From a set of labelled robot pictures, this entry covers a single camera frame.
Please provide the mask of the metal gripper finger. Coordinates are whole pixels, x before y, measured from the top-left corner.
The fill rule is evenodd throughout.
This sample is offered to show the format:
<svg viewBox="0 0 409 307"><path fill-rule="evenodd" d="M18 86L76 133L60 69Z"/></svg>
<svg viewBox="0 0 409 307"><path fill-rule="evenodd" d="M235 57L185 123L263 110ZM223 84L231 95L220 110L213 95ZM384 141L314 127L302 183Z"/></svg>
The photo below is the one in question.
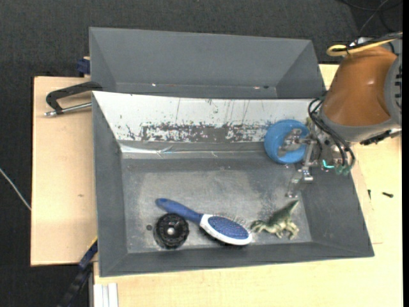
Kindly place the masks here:
<svg viewBox="0 0 409 307"><path fill-rule="evenodd" d="M310 134L303 136L301 128L291 129L284 137L278 148L278 157L295 157L296 154L304 157L309 148L317 144L317 139Z"/></svg>
<svg viewBox="0 0 409 307"><path fill-rule="evenodd" d="M311 184L314 177L311 174L311 168L308 166L302 166L300 169L294 172L291 180L289 181L286 191L286 197L296 198L298 192L302 190L304 185Z"/></svg>

